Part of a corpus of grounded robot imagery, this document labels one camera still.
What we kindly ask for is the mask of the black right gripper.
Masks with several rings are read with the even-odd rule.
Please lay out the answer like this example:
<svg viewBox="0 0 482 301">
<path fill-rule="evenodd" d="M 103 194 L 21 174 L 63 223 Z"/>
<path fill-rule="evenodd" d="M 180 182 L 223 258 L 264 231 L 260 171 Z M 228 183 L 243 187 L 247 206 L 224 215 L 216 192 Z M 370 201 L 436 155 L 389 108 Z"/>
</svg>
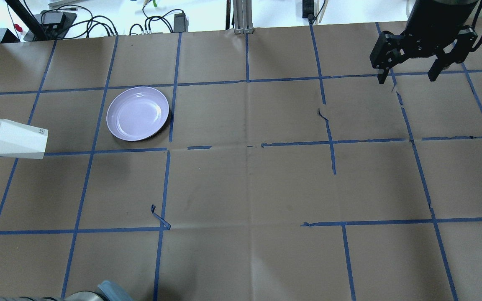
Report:
<svg viewBox="0 0 482 301">
<path fill-rule="evenodd" d="M 408 59 L 435 56 L 436 59 L 427 72 L 429 80 L 435 82 L 451 64 L 465 61 L 477 39 L 478 34 L 470 25 L 449 32 L 441 29 L 427 33 L 405 30 L 400 34 L 382 31 L 369 59 L 372 67 L 377 69 L 377 81 L 384 84 L 392 67 Z"/>
</svg>

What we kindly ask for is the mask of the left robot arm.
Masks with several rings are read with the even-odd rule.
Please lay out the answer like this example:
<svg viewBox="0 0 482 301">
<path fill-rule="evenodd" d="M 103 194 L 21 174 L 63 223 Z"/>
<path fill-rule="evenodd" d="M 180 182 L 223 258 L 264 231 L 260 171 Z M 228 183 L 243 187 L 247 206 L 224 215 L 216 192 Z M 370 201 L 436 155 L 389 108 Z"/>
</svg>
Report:
<svg viewBox="0 0 482 301">
<path fill-rule="evenodd" d="M 0 157 L 42 160 L 49 131 L 8 119 L 0 119 Z M 64 298 L 65 301 L 131 301 L 118 284 L 103 281 L 95 291 L 82 290 Z"/>
</svg>

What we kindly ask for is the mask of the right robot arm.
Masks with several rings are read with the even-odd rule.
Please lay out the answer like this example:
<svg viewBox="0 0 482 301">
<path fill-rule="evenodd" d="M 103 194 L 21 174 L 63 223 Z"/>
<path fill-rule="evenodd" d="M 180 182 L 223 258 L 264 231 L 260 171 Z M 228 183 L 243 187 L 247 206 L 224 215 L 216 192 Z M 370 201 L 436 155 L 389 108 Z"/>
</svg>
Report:
<svg viewBox="0 0 482 301">
<path fill-rule="evenodd" d="M 382 31 L 369 59 L 384 84 L 390 69 L 408 59 L 436 59 L 428 71 L 434 82 L 443 70 L 460 64 L 482 45 L 476 24 L 482 0 L 417 0 L 400 34 Z"/>
</svg>

